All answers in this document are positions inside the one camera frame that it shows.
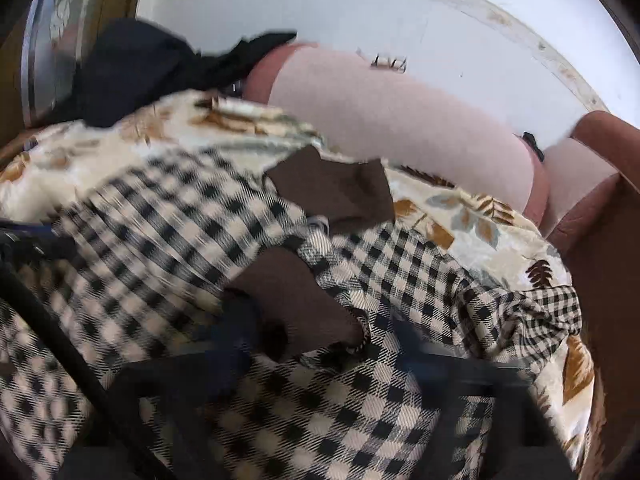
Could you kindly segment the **small black object on cushion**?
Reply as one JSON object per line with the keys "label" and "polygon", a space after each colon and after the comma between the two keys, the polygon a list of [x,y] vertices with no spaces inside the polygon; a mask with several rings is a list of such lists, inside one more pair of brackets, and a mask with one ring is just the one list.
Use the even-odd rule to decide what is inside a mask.
{"label": "small black object on cushion", "polygon": [[527,146],[535,153],[536,157],[543,162],[544,161],[544,152],[541,151],[537,144],[537,140],[533,133],[524,132],[522,134],[522,140],[527,144]]}

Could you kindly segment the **eyeglasses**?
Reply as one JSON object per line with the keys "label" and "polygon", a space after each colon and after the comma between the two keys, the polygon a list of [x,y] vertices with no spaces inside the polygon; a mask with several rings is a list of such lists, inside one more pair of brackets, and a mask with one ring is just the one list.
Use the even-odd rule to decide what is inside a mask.
{"label": "eyeglasses", "polygon": [[404,74],[407,71],[407,58],[405,56],[393,56],[377,54],[370,63],[377,70],[390,70],[391,72]]}

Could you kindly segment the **wooden glass panel door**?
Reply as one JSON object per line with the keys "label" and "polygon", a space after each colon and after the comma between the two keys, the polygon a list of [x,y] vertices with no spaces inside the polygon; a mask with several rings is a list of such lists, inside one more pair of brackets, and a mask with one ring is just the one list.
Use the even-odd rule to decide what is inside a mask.
{"label": "wooden glass panel door", "polygon": [[77,67],[111,21],[138,0],[1,0],[1,143],[72,92]]}

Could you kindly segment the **cream leaf pattern blanket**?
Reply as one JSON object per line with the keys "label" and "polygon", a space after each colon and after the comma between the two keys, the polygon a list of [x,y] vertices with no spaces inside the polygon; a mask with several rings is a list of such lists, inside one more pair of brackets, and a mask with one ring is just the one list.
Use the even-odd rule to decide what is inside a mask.
{"label": "cream leaf pattern blanket", "polygon": [[[110,128],[80,120],[35,131],[1,165],[1,221],[38,223],[128,168],[213,148],[259,182],[278,181],[308,214],[346,234],[394,219],[484,280],[517,289],[573,287],[558,251],[501,200],[384,159],[334,152],[312,125],[277,107],[185,91]],[[594,367],[580,330],[534,383],[578,478],[592,447]]]}

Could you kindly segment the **pink bolster cushion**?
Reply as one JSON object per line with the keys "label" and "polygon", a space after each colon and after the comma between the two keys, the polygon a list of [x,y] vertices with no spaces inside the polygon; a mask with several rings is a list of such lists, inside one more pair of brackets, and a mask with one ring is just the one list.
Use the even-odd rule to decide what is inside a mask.
{"label": "pink bolster cushion", "polygon": [[342,154],[434,174],[494,196],[535,224],[544,215],[546,173],[506,124],[355,53],[278,47],[250,71],[243,96],[309,122]]}

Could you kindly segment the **pink brown side cushion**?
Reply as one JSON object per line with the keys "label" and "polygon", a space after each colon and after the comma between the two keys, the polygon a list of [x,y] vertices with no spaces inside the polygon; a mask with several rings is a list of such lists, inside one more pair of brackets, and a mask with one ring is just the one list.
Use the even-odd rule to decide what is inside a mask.
{"label": "pink brown side cushion", "polygon": [[570,136],[544,151],[549,195],[540,225],[566,254],[584,237],[622,182],[639,188],[639,129],[602,110],[585,114]]}

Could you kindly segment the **black garment pile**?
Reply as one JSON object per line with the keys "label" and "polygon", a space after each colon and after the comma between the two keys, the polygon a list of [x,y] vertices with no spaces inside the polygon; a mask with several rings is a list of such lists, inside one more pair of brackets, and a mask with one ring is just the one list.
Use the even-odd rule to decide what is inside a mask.
{"label": "black garment pile", "polygon": [[163,96],[224,90],[246,79],[262,58],[296,37],[294,30],[265,32],[240,40],[226,53],[208,55],[148,22],[116,20],[76,65],[70,95],[56,103],[40,125],[81,120],[93,128],[110,128]]}

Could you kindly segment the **black beige checkered shirt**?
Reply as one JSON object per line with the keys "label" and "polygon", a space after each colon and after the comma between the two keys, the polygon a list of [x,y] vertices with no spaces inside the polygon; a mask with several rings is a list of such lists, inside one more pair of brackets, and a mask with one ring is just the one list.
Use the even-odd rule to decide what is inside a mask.
{"label": "black beige checkered shirt", "polygon": [[1,231],[1,448],[33,479],[571,479],[567,285],[338,234],[213,148]]}

